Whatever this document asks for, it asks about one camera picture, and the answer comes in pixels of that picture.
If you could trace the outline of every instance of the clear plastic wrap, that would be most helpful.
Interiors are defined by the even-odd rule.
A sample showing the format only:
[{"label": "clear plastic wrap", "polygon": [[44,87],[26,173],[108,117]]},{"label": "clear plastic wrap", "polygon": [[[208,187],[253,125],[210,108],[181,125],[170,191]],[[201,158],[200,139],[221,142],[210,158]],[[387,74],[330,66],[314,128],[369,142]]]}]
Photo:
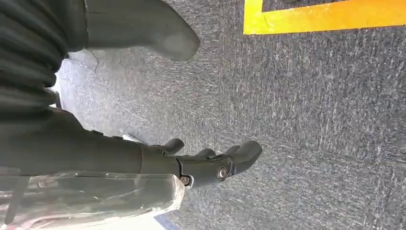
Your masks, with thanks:
[{"label": "clear plastic wrap", "polygon": [[0,168],[0,229],[91,228],[180,207],[185,187],[169,174],[61,172],[22,176]]}]

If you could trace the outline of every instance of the prosthetic hand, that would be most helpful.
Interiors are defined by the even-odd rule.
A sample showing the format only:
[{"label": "prosthetic hand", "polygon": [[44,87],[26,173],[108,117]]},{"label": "prosthetic hand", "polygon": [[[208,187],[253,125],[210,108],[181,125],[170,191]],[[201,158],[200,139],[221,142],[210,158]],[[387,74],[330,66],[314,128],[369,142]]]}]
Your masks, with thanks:
[{"label": "prosthetic hand", "polygon": [[48,107],[68,51],[146,46],[175,59],[191,58],[199,39],[160,0],[0,0],[0,166],[21,175],[58,172],[173,174],[185,186],[223,181],[250,168],[262,152],[249,141],[216,156],[205,149],[175,156],[183,142],[146,146],[87,131],[70,113]]}]

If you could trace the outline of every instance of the yellow line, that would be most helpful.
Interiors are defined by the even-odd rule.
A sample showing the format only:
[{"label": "yellow line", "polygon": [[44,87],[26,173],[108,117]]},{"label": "yellow line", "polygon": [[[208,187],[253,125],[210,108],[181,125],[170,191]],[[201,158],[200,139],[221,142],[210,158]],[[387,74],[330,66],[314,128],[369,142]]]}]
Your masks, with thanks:
[{"label": "yellow line", "polygon": [[406,24],[406,0],[347,0],[262,12],[262,0],[245,0],[244,34],[284,34]]}]

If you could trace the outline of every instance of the gray carpet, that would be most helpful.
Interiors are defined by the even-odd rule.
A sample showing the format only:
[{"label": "gray carpet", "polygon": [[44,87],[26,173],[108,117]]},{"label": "gray carpet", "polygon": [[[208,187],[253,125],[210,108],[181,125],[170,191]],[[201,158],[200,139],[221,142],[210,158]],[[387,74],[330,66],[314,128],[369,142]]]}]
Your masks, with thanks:
[{"label": "gray carpet", "polygon": [[191,190],[171,221],[181,230],[406,229],[404,26],[246,36],[243,0],[169,3],[201,38],[192,60],[84,51],[59,80],[64,107],[87,128],[149,143],[179,137],[188,154],[264,146],[249,172]]}]

